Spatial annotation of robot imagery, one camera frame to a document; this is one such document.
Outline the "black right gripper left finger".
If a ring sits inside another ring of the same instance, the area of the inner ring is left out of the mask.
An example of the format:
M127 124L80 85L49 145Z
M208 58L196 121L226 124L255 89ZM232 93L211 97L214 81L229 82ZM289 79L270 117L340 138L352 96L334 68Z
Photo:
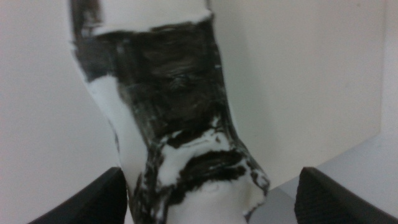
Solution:
M122 170L112 167L29 224L123 224L126 212L126 181Z

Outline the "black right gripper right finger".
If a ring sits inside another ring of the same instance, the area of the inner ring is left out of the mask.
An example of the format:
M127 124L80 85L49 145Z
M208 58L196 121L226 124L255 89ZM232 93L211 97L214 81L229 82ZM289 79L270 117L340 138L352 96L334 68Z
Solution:
M396 217L314 167L304 167L299 175L294 212L299 224L397 224Z

